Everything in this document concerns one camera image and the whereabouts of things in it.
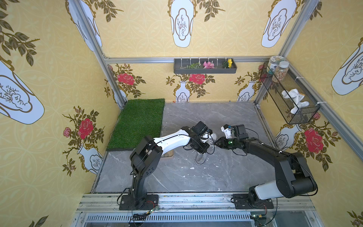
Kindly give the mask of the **grey canvas sneaker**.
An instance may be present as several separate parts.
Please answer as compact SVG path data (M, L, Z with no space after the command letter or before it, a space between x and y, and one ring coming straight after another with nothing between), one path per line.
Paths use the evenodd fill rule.
M206 152L205 153L203 153L203 154L201 154L201 153L198 153L197 154L197 156L196 156L196 158L195 158L195 163L197 164L197 165L199 165L199 166L201 166L201 165L204 165L205 164L205 162L206 162L206 160L207 160L207 155L212 155L212 154L214 154L215 153L215 149L216 149L216 147L215 147L215 142L217 141L217 139L218 139L218 135L215 133L215 132L213 132L213 133L211 133L212 134L212 136L213 136L213 139L214 139L214 141L213 141L213 144L212 145L209 145L209 147L207 148L207 150L206 150Z

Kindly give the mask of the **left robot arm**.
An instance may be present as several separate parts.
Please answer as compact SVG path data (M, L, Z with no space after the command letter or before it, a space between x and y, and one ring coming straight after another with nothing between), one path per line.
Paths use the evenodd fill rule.
M202 121L193 127L184 126L180 130L164 137L144 137L130 155L133 176L132 185L125 188L117 199L120 211L138 211L154 209L159 202L157 194L147 193L147 179L150 177L167 152L189 146L190 149L203 155L207 153L210 142L216 135Z

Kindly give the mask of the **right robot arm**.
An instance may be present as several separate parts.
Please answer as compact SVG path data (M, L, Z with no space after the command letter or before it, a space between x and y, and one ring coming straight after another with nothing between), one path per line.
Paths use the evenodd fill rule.
M247 194L234 194L231 201L236 209L272 209L273 199L313 196L318 192L317 183L303 155L289 153L264 144L258 138L249 137L243 124L221 127L224 136L214 144L234 151L241 149L272 165L275 180L252 186Z

